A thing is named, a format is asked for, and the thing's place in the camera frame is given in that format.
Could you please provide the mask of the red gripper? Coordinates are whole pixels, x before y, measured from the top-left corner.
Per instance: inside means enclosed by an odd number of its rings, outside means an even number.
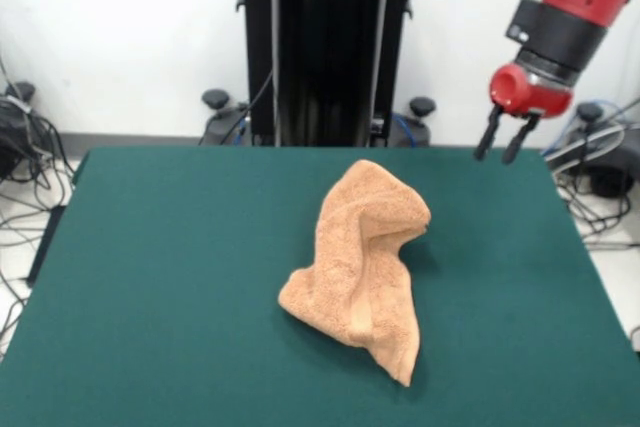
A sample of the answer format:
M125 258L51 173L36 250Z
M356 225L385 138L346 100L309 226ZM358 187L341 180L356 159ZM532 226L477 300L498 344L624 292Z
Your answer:
M507 64L494 73L489 94L498 106L491 110L487 128L474 150L474 158L478 161L482 161L493 146L503 109L513 117L536 114L527 118L505 148L501 158L505 165L514 162L527 136L536 129L540 116L562 115L573 98L571 87L542 77L516 63Z

